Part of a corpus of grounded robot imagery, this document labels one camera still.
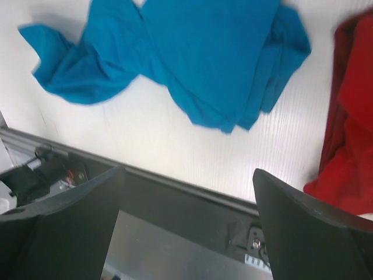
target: teal fabric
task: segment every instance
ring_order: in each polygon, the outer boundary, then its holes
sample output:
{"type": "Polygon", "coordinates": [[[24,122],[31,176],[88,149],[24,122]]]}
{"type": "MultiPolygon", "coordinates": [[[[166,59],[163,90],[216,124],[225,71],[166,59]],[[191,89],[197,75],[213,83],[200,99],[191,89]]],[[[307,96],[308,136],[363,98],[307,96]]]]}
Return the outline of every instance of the teal fabric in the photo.
{"type": "Polygon", "coordinates": [[[166,85],[194,124],[226,133],[270,112],[311,52],[297,12],[279,0],[93,0],[77,45],[43,24],[19,31],[50,93],[93,104],[142,74],[166,85]]]}

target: red cloth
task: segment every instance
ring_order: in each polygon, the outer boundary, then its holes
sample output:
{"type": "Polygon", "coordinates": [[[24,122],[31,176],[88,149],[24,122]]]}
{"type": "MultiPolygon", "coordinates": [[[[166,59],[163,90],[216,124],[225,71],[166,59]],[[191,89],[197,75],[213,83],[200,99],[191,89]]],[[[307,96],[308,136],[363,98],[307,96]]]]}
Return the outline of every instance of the red cloth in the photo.
{"type": "Polygon", "coordinates": [[[336,31],[320,174],[304,191],[349,213],[373,213],[373,9],[336,31]]]}

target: ribbed plastic surface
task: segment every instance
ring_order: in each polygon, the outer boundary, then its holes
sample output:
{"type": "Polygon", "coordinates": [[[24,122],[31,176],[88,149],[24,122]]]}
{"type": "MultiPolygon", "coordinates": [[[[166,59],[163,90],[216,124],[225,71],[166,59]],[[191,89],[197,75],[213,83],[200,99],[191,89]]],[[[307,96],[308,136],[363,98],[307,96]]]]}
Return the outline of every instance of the ribbed plastic surface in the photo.
{"type": "Polygon", "coordinates": [[[269,115],[231,135],[193,126],[167,89],[138,77],[117,97],[77,106],[32,77],[38,57],[17,32],[43,22],[69,38],[81,32],[88,0],[0,2],[0,110],[8,126],[182,181],[254,201],[252,174],[265,169],[302,189],[318,172],[332,77],[333,33],[373,0],[292,0],[312,54],[269,115]]]}

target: crumpled fabric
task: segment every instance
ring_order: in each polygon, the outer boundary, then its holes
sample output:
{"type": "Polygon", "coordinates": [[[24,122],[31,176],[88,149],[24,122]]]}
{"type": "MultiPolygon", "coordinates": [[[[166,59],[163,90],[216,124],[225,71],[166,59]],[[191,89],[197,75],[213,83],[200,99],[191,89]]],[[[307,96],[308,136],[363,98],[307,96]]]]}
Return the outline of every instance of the crumpled fabric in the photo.
{"type": "Polygon", "coordinates": [[[76,45],[43,24],[19,31],[50,93],[103,102],[142,74],[166,85],[194,124],[226,133],[270,112],[311,52],[297,12],[280,0],[92,0],[76,45]]]}
{"type": "Polygon", "coordinates": [[[373,213],[373,9],[342,23],[335,33],[319,172],[305,193],[351,214],[373,213]]]}

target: screw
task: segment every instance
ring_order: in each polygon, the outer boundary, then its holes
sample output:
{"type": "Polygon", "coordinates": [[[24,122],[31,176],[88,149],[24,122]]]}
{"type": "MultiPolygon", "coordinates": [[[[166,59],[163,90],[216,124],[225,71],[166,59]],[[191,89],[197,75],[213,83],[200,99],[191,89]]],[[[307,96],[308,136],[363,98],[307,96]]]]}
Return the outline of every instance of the screw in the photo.
{"type": "Polygon", "coordinates": [[[254,249],[259,249],[260,246],[261,246],[261,241],[257,238],[254,238],[254,240],[252,241],[252,246],[254,249]]]}

